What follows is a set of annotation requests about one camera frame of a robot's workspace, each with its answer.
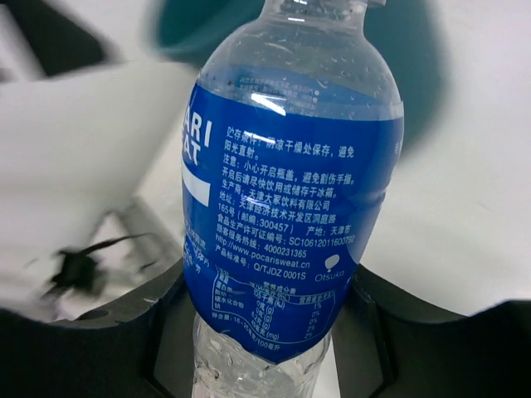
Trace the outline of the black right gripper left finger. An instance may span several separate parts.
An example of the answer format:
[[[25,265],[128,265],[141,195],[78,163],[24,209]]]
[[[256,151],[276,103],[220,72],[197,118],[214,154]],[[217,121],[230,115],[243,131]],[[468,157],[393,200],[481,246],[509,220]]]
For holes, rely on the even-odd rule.
[[[1,311],[3,397],[189,397],[194,309],[174,265],[74,321]]]

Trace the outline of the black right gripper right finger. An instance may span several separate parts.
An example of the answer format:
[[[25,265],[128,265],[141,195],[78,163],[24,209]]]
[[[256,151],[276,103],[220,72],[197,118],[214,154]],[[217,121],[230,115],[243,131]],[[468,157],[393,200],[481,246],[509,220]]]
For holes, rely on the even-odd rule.
[[[342,397],[528,397],[530,302],[471,316],[360,266],[333,327]]]

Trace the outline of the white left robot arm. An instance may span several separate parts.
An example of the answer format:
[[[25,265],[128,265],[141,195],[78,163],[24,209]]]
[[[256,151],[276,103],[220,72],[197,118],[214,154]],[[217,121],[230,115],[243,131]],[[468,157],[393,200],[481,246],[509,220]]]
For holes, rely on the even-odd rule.
[[[88,245],[126,206],[166,143],[195,80],[153,42],[159,1],[55,1],[109,59],[47,78],[1,15],[1,305],[44,322],[90,302],[42,299],[57,251]]]

